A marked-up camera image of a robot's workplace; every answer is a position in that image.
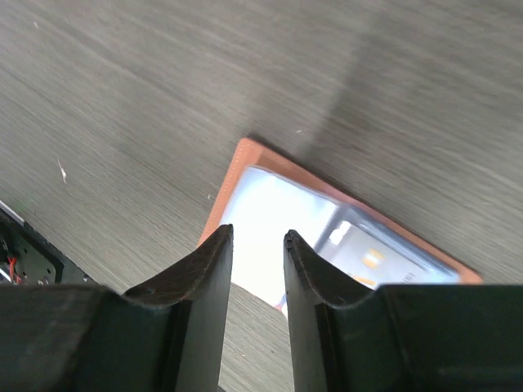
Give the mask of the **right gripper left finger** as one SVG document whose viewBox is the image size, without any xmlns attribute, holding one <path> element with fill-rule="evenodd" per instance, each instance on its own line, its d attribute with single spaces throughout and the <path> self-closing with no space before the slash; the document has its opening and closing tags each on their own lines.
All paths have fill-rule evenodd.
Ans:
<svg viewBox="0 0 523 392">
<path fill-rule="evenodd" d="M 92 284 L 2 285 L 4 391 L 215 391 L 233 228 L 124 294 Z"/>
</svg>

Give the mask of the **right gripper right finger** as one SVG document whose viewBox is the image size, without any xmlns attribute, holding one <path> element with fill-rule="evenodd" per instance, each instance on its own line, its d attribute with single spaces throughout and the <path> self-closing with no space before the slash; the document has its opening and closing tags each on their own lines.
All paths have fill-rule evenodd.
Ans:
<svg viewBox="0 0 523 392">
<path fill-rule="evenodd" d="M 297 391 L 519 391 L 519 285 L 393 284 L 371 290 L 284 237 Z"/>
</svg>

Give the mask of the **pink leather card holder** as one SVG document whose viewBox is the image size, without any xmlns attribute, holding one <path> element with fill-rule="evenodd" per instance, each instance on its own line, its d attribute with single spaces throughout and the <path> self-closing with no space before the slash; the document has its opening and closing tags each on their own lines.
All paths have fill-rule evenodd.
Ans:
<svg viewBox="0 0 523 392">
<path fill-rule="evenodd" d="M 481 284 L 473 269 L 250 138 L 238 143 L 201 234 L 235 229 L 231 281 L 285 313 L 283 237 L 294 229 L 370 289 L 382 284 Z"/>
</svg>

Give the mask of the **white VIP credit card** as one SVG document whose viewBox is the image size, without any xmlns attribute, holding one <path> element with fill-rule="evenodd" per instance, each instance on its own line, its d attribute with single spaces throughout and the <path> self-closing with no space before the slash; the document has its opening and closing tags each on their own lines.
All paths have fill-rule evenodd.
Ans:
<svg viewBox="0 0 523 392">
<path fill-rule="evenodd" d="M 389 229 L 347 220 L 325 235 L 315 251 L 365 286 L 455 284 L 458 273 Z"/>
</svg>

